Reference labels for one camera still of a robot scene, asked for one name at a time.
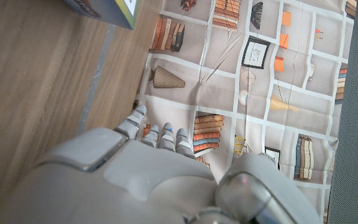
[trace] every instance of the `wood grain surface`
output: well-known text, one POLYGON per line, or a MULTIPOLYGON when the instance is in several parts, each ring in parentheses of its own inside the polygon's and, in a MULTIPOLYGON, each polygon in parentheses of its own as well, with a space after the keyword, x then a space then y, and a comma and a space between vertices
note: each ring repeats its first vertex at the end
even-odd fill
MULTIPOLYGON (((86 128, 131 111, 161 0, 116 27, 86 128)), ((61 0, 0 0, 0 201, 40 156, 75 136, 109 24, 61 0)))

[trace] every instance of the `box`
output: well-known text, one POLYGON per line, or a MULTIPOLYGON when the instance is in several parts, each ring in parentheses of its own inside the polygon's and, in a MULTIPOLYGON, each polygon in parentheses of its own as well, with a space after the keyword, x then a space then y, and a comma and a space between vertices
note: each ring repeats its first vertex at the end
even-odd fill
POLYGON ((128 29, 135 28, 137 0, 63 0, 83 16, 128 29))

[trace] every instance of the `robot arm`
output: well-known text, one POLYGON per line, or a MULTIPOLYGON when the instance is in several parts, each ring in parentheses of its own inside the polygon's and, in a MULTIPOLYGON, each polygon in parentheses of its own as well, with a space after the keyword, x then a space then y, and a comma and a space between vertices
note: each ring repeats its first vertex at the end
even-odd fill
POLYGON ((217 185, 184 129, 135 141, 139 106, 114 131, 57 146, 0 208, 0 223, 318 223, 308 199, 269 156, 244 154, 217 185))

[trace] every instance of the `bookshelf pattern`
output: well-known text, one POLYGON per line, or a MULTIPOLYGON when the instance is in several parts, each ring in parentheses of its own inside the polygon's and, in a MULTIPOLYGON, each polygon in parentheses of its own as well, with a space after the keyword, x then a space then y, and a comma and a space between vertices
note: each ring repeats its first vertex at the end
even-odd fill
POLYGON ((347 64, 354 21, 346 16, 346 0, 337 1, 338 9, 293 0, 261 1, 241 1, 237 32, 213 26, 215 1, 205 3, 203 7, 197 2, 189 14, 170 10, 174 3, 164 1, 160 13, 162 17, 186 22, 183 50, 176 52, 181 55, 175 52, 148 54, 136 99, 151 111, 147 115, 148 122, 162 126, 164 122, 172 123, 175 120, 174 128, 186 128, 189 136, 193 136, 198 114, 223 115, 223 141, 218 148, 202 155, 218 181, 236 160, 233 156, 235 135, 244 137, 253 153, 260 153, 265 147, 281 150, 280 170, 311 199, 323 221, 332 179, 332 172, 328 169, 337 148, 341 113, 341 105, 335 105, 338 74, 341 66, 347 64), (250 23, 250 15, 252 6, 261 1, 266 7, 263 9, 260 30, 256 30, 250 23), (283 11, 292 14, 290 27, 282 26, 283 11), (315 39, 316 29, 323 30, 324 39, 315 39), (285 50, 279 46, 281 33, 290 36, 285 50), (196 55, 190 55, 184 49, 192 49, 191 38, 201 35, 205 35, 203 48, 200 50, 198 46, 195 48, 196 55), (248 86, 245 108, 239 105, 239 92, 244 88, 240 81, 240 70, 250 37, 271 44, 264 69, 252 70, 257 81, 255 85, 248 86), (295 66, 289 66, 283 73, 275 72, 273 64, 276 55, 287 59, 285 63, 295 66), (186 81, 186 90, 152 88, 148 74, 157 65, 170 68, 186 81), (289 111, 283 113, 270 109, 270 99, 278 91, 288 96, 289 104, 301 109, 297 112, 299 119, 294 119, 296 116, 289 111), (212 100, 211 95, 217 92, 219 96, 212 100), (175 117, 166 115, 167 111, 176 110, 181 111, 183 116, 178 117, 177 112, 172 112, 175 117), (313 141, 316 166, 311 180, 301 180, 295 175, 298 136, 313 141))

